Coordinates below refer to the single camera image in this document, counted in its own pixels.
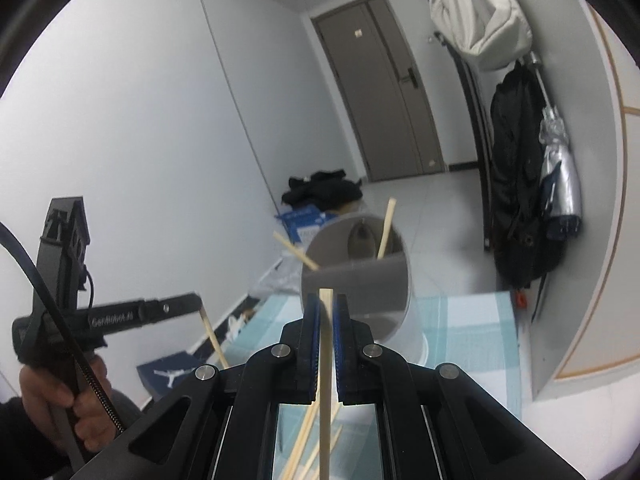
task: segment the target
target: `black bag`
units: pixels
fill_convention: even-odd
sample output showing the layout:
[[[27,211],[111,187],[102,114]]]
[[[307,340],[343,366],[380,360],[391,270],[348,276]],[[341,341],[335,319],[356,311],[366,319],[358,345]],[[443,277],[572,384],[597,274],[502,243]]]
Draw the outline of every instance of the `black bag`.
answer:
[[[555,269],[564,242],[548,240],[540,203],[544,147],[538,140],[544,96],[519,62],[495,91],[492,161],[492,235],[495,267],[513,288]]]

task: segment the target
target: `door handle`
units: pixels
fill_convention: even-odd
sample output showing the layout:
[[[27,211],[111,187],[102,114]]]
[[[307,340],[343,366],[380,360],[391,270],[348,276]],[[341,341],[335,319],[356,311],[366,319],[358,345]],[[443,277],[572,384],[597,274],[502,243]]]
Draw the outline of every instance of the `door handle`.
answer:
[[[399,83],[408,83],[409,81],[414,85],[414,88],[420,88],[418,78],[415,76],[414,67],[412,66],[407,69],[407,75],[398,80]]]

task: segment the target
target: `person's hand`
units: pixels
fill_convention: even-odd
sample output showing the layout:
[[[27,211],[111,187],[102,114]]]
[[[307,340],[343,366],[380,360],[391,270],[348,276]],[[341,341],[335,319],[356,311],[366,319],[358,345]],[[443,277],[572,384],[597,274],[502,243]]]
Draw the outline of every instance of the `person's hand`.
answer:
[[[91,368],[110,396],[111,383],[103,360],[96,356],[91,361]],[[73,407],[79,418],[74,430],[88,451],[100,451],[114,439],[116,429],[91,388],[74,399],[71,390],[49,371],[25,366],[20,370],[20,389],[27,416],[60,451],[64,452],[64,443],[51,417],[50,404],[61,408]]]

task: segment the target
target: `brown door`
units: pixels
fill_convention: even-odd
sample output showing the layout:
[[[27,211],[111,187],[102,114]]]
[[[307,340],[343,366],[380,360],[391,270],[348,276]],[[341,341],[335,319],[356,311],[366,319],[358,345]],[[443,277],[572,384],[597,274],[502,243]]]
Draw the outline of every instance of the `brown door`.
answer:
[[[316,20],[350,112],[369,179],[444,169],[417,68],[386,0],[364,0]]]

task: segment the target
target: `wooden stick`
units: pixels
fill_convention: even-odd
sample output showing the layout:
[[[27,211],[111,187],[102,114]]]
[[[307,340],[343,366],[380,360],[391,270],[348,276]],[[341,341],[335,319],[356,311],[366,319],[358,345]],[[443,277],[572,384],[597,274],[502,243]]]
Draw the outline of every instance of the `wooden stick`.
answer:
[[[213,349],[218,352],[218,357],[220,359],[220,364],[222,364],[223,368],[229,368],[229,361],[226,360],[225,355],[222,353],[222,348],[220,348],[220,343],[218,342],[218,338],[216,337],[215,332],[211,327],[211,323],[209,322],[209,316],[207,316],[207,311],[204,310],[204,307],[200,308],[200,318],[202,319],[202,323],[204,324],[204,330],[207,331],[207,335],[209,336],[209,340],[213,345]]]
[[[311,258],[309,258],[304,251],[301,251],[294,244],[289,242],[284,236],[282,236],[279,232],[274,231],[273,237],[283,244],[291,254],[293,254],[297,259],[299,259],[302,263],[304,263],[311,270],[318,270],[320,266],[315,263]]]
[[[396,199],[391,197],[386,205],[385,223],[382,227],[382,240],[380,240],[380,249],[378,250],[378,259],[383,258],[386,252],[386,245],[389,242],[389,233],[391,232],[391,221],[396,210]]]
[[[314,426],[314,420],[316,420],[316,413],[319,407],[320,403],[318,400],[315,400],[311,403],[311,406],[306,409],[305,418],[302,419],[300,432],[289,455],[289,460],[287,460],[287,465],[280,477],[281,480],[292,480],[295,475],[300,459],[302,458],[302,453],[305,450],[306,441],[309,439],[309,433],[311,433],[311,428]]]
[[[336,405],[334,406],[334,410],[331,412],[332,424],[334,423],[335,416],[338,414],[339,410],[340,410],[340,402],[337,402]],[[311,469],[311,466],[314,464],[314,462],[316,461],[316,458],[318,457],[318,451],[320,451],[319,440],[318,442],[316,442],[316,446],[314,447],[314,450],[311,452],[311,455],[309,455],[309,458],[306,459],[305,466],[302,468],[302,473],[300,473],[298,480],[305,480],[306,474],[309,472],[309,470]]]
[[[331,439],[331,446],[329,447],[329,454],[334,450],[335,443],[338,442],[340,438],[340,434],[342,433],[342,425],[338,426],[338,429],[335,430],[334,437]],[[316,469],[316,472],[312,476],[312,480],[318,480],[320,478],[320,468]]]
[[[332,311],[334,290],[320,289],[320,359],[318,367],[320,401],[319,471],[321,480],[329,480],[329,455],[331,445],[331,392],[332,365],[334,363],[334,330]]]

